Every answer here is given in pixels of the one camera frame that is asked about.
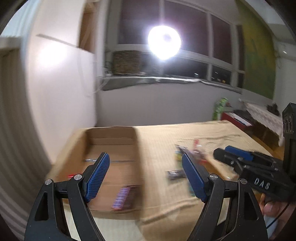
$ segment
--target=bright lamp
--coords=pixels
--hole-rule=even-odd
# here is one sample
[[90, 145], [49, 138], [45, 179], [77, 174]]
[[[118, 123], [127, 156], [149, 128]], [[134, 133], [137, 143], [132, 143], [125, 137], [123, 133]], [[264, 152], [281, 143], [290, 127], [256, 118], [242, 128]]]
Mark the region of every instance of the bright lamp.
[[148, 44], [158, 58], [165, 60], [179, 51], [181, 38], [175, 29], [168, 26], [157, 26], [149, 32]]

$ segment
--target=cardboard sheet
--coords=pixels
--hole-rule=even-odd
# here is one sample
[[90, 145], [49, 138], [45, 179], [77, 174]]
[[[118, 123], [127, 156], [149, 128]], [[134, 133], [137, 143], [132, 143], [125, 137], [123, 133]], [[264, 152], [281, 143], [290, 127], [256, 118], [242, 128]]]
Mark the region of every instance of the cardboard sheet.
[[88, 165], [94, 163], [85, 162], [85, 159], [97, 159], [102, 152], [107, 152], [110, 156], [110, 167], [97, 196], [88, 203], [88, 207], [93, 214], [100, 217], [139, 219], [142, 208], [141, 188], [132, 209], [116, 212], [112, 210], [120, 188], [125, 185], [142, 185], [138, 140], [133, 127], [84, 129], [70, 138], [63, 152], [63, 159], [57, 161], [48, 178], [54, 181], [68, 180], [68, 175], [83, 173]]

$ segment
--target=wooden floor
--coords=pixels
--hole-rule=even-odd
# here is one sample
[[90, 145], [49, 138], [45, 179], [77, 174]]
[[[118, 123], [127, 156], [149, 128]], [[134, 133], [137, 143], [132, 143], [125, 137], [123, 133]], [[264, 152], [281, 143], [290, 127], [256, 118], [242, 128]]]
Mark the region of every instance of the wooden floor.
[[271, 149], [267, 144], [261, 141], [258, 137], [252, 136], [252, 139], [263, 146], [273, 157], [278, 158], [280, 160], [284, 159], [284, 146], [276, 147]]

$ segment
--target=green painting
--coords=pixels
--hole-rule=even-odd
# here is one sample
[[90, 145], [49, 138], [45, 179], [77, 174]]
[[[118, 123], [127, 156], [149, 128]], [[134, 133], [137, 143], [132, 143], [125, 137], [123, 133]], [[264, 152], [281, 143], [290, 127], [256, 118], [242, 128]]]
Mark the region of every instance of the green painting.
[[240, 0], [239, 9], [245, 51], [243, 88], [273, 98], [276, 58], [271, 33], [264, 23]]

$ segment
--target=white wall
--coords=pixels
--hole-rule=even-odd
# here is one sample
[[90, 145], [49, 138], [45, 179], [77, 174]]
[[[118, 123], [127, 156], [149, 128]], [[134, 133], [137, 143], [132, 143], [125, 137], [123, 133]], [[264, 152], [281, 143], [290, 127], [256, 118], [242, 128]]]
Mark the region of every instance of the white wall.
[[214, 104], [226, 97], [239, 108], [240, 94], [194, 84], [153, 84], [100, 91], [99, 126], [159, 125], [209, 121]]
[[242, 95], [240, 97], [243, 101], [248, 101], [250, 103], [259, 104], [259, 105], [270, 105], [272, 103], [272, 99], [266, 98], [262, 95], [254, 93], [249, 90], [242, 90]]
[[296, 61], [280, 58], [280, 68], [277, 67], [276, 90], [274, 102], [279, 112], [290, 103], [296, 103]]
[[43, 0], [28, 37], [26, 89], [51, 160], [78, 128], [95, 125], [94, 55], [77, 48], [84, 0]]
[[296, 45], [284, 42], [275, 42], [276, 50], [281, 58], [296, 61]]

